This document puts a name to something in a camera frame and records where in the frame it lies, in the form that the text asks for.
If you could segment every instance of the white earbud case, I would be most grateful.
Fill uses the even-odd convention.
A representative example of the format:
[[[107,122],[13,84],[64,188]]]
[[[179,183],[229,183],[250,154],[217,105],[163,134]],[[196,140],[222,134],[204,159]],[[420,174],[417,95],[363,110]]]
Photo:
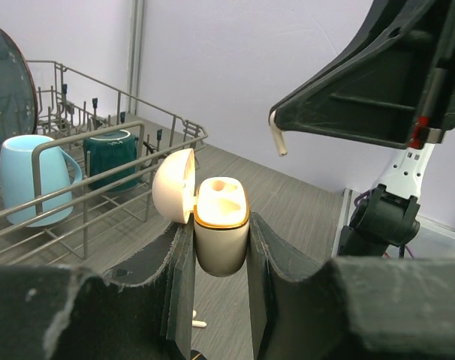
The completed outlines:
[[[194,215],[194,245],[201,268],[210,275],[232,275],[243,266],[249,230],[249,201],[235,178],[204,180],[195,188],[192,148],[164,159],[152,184],[152,199],[165,218],[186,224]]]

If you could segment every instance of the small white object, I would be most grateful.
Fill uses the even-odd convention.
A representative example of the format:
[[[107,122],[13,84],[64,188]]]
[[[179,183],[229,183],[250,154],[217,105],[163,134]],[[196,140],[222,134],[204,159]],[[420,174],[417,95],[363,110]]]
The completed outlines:
[[[406,200],[410,197],[419,199],[424,172],[434,147],[434,144],[425,144],[421,150],[407,148],[397,151],[373,187],[384,185],[390,194]]]
[[[192,326],[194,328],[204,329],[207,326],[207,324],[204,321],[192,320]]]
[[[288,151],[286,150],[285,140],[282,137],[282,131],[277,127],[276,123],[274,122],[274,118],[276,117],[276,111],[274,110],[270,113],[270,129],[271,134],[273,135],[274,143],[276,144],[276,149],[278,150],[279,156],[285,156]]]
[[[194,214],[194,244],[201,268],[210,275],[232,275],[243,266],[248,247],[249,201],[235,178],[203,181],[194,195],[194,150],[164,159],[152,183],[152,199],[165,218],[186,224]]]
[[[207,324],[204,321],[194,320],[196,315],[197,315],[196,310],[193,310],[192,311],[192,326],[194,328],[202,328],[202,329],[205,328],[207,326]]]

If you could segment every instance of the plate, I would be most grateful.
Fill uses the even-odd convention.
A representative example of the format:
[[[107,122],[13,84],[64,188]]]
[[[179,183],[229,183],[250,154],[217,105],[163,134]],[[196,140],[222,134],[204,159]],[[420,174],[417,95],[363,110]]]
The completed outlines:
[[[0,144],[33,134],[38,124],[38,98],[29,66],[17,45],[0,29]]]

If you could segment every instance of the open lid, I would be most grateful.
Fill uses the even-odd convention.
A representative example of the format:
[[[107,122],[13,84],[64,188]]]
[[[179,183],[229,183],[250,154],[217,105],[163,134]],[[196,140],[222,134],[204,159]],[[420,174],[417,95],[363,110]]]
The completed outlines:
[[[194,211],[194,150],[179,150],[164,159],[152,183],[152,201],[159,214],[186,224]]]

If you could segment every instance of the wooden floor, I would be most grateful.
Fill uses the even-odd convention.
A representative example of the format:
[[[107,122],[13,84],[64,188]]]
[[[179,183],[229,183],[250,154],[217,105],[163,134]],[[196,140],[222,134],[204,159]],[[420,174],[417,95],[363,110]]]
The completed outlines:
[[[146,124],[147,130],[152,133],[159,128],[152,123]],[[164,134],[165,139],[168,139],[167,133]],[[320,262],[330,257],[342,206],[340,196],[209,145],[199,151],[196,157],[200,164],[200,169],[197,170],[198,184],[213,176],[230,176],[240,180],[248,191],[252,211],[261,214],[282,238]],[[117,201],[122,203],[134,193],[126,193]],[[91,206],[102,201],[104,200],[94,199]],[[130,212],[141,212],[145,207],[146,201],[143,199],[128,209]],[[92,213],[99,215],[112,208],[113,205],[108,203]],[[81,209],[80,205],[75,212],[79,213]],[[112,229],[121,221],[124,222]],[[23,263],[83,264],[97,272],[103,272],[137,252],[159,235],[168,224],[168,220],[157,214],[152,203],[149,203],[147,222],[133,218],[126,211],[118,211],[114,216],[107,217],[89,228],[91,238],[96,235],[97,238],[89,243],[91,255],[87,261],[82,261],[72,254],[63,256],[65,249],[56,244]],[[68,230],[69,226],[64,224],[53,232],[60,236]],[[34,230],[24,231],[23,236],[26,237]],[[0,249],[14,244],[19,236],[17,234],[0,238]],[[52,236],[46,236],[43,234],[35,240],[35,244],[29,246],[42,245],[52,240]],[[82,231],[65,240],[71,247],[80,246]],[[11,261],[13,255],[10,253],[0,256],[0,263]],[[206,321],[208,326],[205,329],[193,329],[193,348],[200,350],[208,359],[252,359],[246,267],[232,277],[220,279],[203,273],[198,266],[194,308],[197,319]]]

